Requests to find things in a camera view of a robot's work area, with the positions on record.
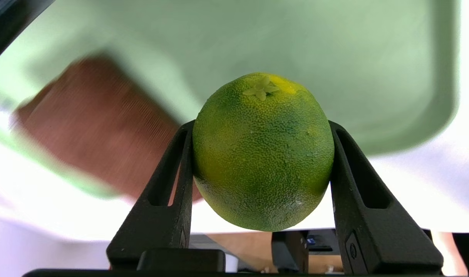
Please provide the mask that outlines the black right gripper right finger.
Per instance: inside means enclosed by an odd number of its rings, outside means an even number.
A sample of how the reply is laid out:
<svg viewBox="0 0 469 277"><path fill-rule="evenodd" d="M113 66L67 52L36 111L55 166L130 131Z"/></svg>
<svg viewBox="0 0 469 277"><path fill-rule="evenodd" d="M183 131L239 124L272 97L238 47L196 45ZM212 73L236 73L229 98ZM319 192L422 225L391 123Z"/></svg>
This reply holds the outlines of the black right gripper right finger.
<svg viewBox="0 0 469 277"><path fill-rule="evenodd" d="M347 275L438 275L443 256L379 177L351 135L330 122L331 194Z"/></svg>

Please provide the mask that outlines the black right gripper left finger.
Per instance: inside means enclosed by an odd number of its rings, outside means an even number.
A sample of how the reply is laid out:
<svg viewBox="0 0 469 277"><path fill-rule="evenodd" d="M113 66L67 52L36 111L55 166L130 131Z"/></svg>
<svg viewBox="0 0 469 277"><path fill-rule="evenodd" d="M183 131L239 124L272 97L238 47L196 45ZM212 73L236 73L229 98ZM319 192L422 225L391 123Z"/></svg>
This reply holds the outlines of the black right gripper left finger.
<svg viewBox="0 0 469 277"><path fill-rule="evenodd" d="M190 249L193 122L169 143L144 191L111 240L113 270L223 272L221 250Z"/></svg>

